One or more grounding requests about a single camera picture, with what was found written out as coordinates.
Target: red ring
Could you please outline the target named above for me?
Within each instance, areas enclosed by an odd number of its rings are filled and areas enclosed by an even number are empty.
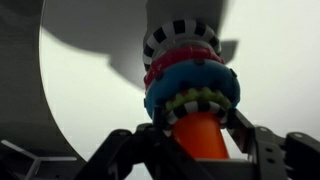
[[[209,59],[224,64],[223,59],[221,59],[217,54],[208,48],[186,46],[179,49],[169,50],[151,63],[149,71],[144,76],[146,90],[151,84],[151,81],[163,70],[173,64],[188,59]]]

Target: orange cone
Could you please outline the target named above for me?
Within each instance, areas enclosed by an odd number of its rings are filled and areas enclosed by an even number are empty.
[[[172,129],[174,139],[193,158],[228,159],[219,118],[210,112],[191,113],[179,119]]]

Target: white curved surface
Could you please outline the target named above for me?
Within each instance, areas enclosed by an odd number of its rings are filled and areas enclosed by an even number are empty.
[[[137,3],[144,9],[144,2]],[[50,1],[46,8],[59,13],[61,9],[88,6],[97,8],[99,13],[103,11],[101,4],[105,5],[103,1],[87,4],[75,0]],[[238,74],[242,88],[238,108],[252,123],[266,126],[281,136],[302,131],[320,140],[318,7],[317,0],[239,0],[222,29],[222,39],[240,41],[234,60],[228,65]],[[137,21],[145,20],[142,15],[135,17]],[[48,19],[44,11],[43,23],[50,24]],[[107,30],[108,22],[101,24],[101,28]],[[97,32],[95,37],[103,36],[102,31]],[[127,40],[117,31],[112,33],[123,42]],[[125,53],[131,59],[138,58],[143,66],[145,32],[131,33],[135,38],[125,46]],[[68,45],[41,28],[41,75],[49,107],[69,143],[85,159],[90,158],[110,131],[134,130],[137,124],[150,122],[143,108],[144,91],[108,65],[112,57],[107,52]],[[243,157],[230,138],[225,137],[231,156]],[[144,169],[134,171],[130,178],[142,176],[148,179]]]

